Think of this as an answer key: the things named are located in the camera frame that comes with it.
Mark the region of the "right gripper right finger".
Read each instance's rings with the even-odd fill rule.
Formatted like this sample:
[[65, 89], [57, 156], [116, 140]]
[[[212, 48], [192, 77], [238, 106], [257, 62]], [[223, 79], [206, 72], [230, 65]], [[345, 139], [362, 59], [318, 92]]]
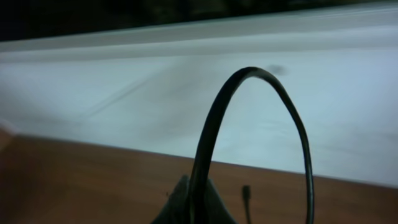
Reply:
[[215, 184], [210, 179], [206, 182], [205, 208], [209, 224], [237, 224], [222, 201]]

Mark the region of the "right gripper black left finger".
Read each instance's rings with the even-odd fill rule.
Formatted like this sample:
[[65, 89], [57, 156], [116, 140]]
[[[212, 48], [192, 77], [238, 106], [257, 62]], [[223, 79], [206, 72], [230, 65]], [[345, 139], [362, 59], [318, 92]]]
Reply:
[[177, 182], [166, 204], [151, 224], [189, 224], [189, 176], [183, 175]]

